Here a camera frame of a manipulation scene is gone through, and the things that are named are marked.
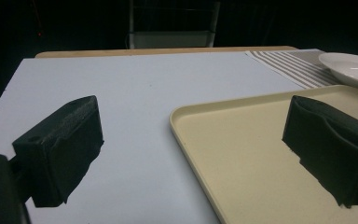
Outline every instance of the white table surface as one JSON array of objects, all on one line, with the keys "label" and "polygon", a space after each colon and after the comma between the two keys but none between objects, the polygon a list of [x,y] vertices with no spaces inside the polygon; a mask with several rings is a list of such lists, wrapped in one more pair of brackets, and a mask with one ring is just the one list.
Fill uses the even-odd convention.
[{"label": "white table surface", "polygon": [[0,99],[0,154],[69,101],[96,95],[104,145],[68,204],[42,223],[218,223],[175,141],[179,106],[301,90],[243,52],[25,59]]}]

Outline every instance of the beige tray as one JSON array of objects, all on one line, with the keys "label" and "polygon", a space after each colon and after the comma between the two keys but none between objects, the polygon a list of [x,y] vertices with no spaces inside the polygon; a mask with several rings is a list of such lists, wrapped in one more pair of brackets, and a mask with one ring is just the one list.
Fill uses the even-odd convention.
[{"label": "beige tray", "polygon": [[358,118],[358,90],[332,86],[175,109],[171,125],[223,223],[358,223],[282,141],[291,97]]}]

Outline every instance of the black object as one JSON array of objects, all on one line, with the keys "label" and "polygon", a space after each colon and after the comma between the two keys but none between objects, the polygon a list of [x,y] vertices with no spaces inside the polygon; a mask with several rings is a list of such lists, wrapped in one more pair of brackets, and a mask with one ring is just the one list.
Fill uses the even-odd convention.
[{"label": "black object", "polygon": [[29,223],[29,197],[36,207],[66,203],[102,145],[95,96],[62,106],[15,140],[16,156],[7,161],[0,155],[0,217],[9,220],[0,223]]},{"label": "black object", "polygon": [[339,205],[358,205],[358,119],[295,95],[282,140]]}]

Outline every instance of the dark background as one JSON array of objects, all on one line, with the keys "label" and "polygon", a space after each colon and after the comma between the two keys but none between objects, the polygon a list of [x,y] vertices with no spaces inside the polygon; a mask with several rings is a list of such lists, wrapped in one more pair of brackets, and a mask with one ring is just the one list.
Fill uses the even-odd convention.
[{"label": "dark background", "polygon": [[[207,0],[135,0],[135,30],[205,30]],[[0,0],[0,95],[24,58],[49,50],[125,49],[125,0]],[[215,47],[278,46],[358,54],[358,4],[222,1]]]}]

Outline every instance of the white striped mat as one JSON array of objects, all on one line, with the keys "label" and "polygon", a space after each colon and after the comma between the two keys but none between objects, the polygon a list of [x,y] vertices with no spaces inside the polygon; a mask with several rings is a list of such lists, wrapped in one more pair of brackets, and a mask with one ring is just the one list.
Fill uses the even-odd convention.
[{"label": "white striped mat", "polygon": [[319,61],[318,56],[324,52],[318,49],[245,53],[304,89],[339,84],[330,70]]}]

